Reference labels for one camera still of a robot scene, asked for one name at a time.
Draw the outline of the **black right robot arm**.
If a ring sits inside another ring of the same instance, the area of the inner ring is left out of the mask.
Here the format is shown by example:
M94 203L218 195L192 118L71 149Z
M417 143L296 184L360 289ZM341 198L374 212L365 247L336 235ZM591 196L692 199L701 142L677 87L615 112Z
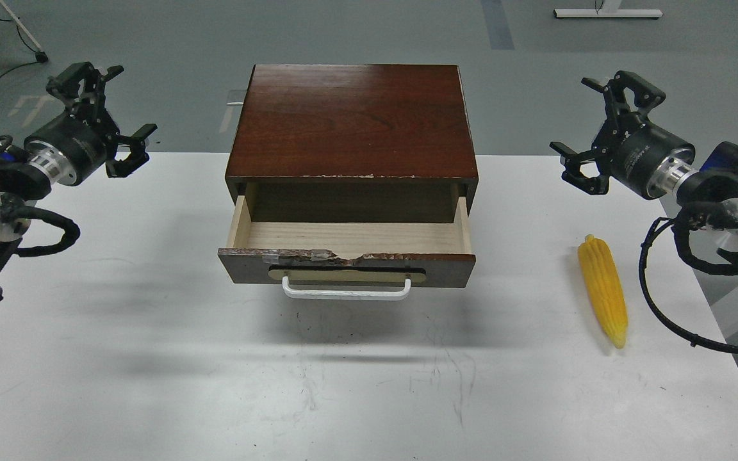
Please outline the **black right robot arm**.
M738 354L738 345L688 332L667 318L650 297L645 275L648 251L667 229L683 263L709 275L738 275L738 145L718 144L695 168L694 146L648 118L665 101L664 91L626 70L606 83L585 77L582 84L603 97L606 119L586 151L550 144L561 156L562 179L589 195L606 195L615 178L647 200L674 196L680 212L656 219L641 245L638 275L645 301L665 327L692 346Z

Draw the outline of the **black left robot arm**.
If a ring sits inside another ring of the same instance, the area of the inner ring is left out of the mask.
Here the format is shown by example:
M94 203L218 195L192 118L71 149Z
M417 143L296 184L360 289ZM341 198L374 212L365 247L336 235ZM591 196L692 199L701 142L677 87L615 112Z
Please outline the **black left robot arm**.
M146 140L156 125L123 135L106 111L106 83L121 73L121 65L102 73L90 62L71 64L46 87L63 103L62 113L23 146L0 135L0 272L14 255L58 254L79 239L76 222L36 207L54 184L79 186L100 166L111 178L126 177L149 160Z

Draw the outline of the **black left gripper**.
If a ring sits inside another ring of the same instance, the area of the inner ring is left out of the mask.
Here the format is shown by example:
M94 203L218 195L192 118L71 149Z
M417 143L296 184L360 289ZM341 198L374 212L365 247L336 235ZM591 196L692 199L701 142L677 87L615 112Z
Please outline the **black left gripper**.
M64 186L79 186L94 170L105 163L109 178L125 178L149 160L147 138L158 128L144 124L133 135L103 133L85 122L103 122L106 117L106 82L125 68L112 65L103 75L91 62L76 62L58 76L50 76L46 91L65 106L64 113L50 120L24 140L30 153L29 166ZM129 148L129 154L117 159L117 146Z

